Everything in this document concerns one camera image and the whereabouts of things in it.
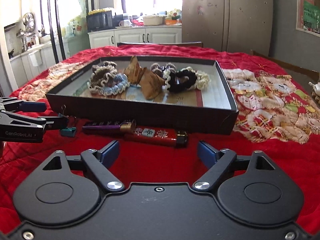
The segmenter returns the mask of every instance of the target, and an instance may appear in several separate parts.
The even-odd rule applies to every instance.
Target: red bedspread
[[[224,69],[247,69],[255,74],[271,73],[285,75],[277,64],[260,57],[244,53],[230,54],[207,48],[183,48],[177,46],[144,45],[139,47],[104,47],[79,52],[67,59],[67,63],[84,62],[105,56],[121,55],[168,55],[216,59]],[[37,78],[44,78],[48,71]],[[48,108],[40,115],[54,115]],[[85,120],[77,124],[78,130]],[[100,149],[112,140],[111,137],[85,135],[77,132],[74,138],[61,137],[58,131],[48,131],[41,144],[8,143],[0,160],[0,230],[8,233],[19,224],[19,218],[12,204],[16,187],[54,150],[64,150],[68,155],[78,155],[81,151]],[[111,171],[127,186],[131,181],[193,183],[205,171],[196,156],[199,140],[205,140],[217,149],[230,148],[239,155],[250,155],[253,150],[268,154],[303,190],[305,203],[298,223],[308,232],[320,229],[320,136],[311,133],[304,144],[289,140],[266,139],[253,143],[242,133],[230,136],[210,134],[190,134],[188,147],[174,149],[120,140],[120,156]]]

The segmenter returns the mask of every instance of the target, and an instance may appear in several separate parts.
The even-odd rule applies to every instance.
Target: silver screw head
[[[23,234],[22,234],[22,236],[23,236],[23,238],[25,239],[25,240],[32,240],[33,238],[34,238],[34,235],[33,235],[33,233],[31,233],[31,232],[24,232]]]
[[[294,240],[295,238],[296,238],[295,232],[289,232],[284,237],[285,240]]]
[[[205,190],[210,187],[210,183],[206,181],[198,181],[195,183],[195,188],[199,190]]]
[[[123,187],[123,184],[119,181],[111,181],[107,184],[107,187],[112,190],[120,189]]]
[[[156,187],[156,188],[155,188],[155,191],[156,191],[156,192],[163,192],[163,191],[164,191],[164,188],[163,188],[163,187]]]

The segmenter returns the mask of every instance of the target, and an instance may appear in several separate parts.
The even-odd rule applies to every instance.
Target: white teapot
[[[313,90],[317,94],[317,96],[320,96],[320,83],[313,84],[313,83],[309,82],[309,85],[313,87]]]

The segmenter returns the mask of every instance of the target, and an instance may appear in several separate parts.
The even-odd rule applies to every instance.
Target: bottle
[[[40,40],[38,35],[36,35],[35,40],[36,40],[36,45],[40,45]]]

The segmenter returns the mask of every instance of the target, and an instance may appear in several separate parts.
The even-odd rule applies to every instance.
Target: wooden chair back
[[[298,67],[298,66],[283,62],[283,61],[275,59],[275,58],[264,56],[264,55],[254,51],[254,50],[251,50],[251,55],[252,56],[259,56],[259,57],[266,58],[268,60],[271,60],[271,61],[277,63],[280,67],[282,67],[284,69],[292,70],[292,71],[294,71],[296,73],[306,75],[309,78],[311,78],[315,83],[318,83],[318,81],[319,81],[320,76],[319,76],[319,72],[317,72],[317,71],[309,70],[309,69],[302,68],[302,67]]]
[[[203,48],[203,42],[196,41],[196,42],[182,42],[182,43],[131,43],[131,42],[118,42],[117,46],[122,45],[175,45],[179,47],[200,47]]]

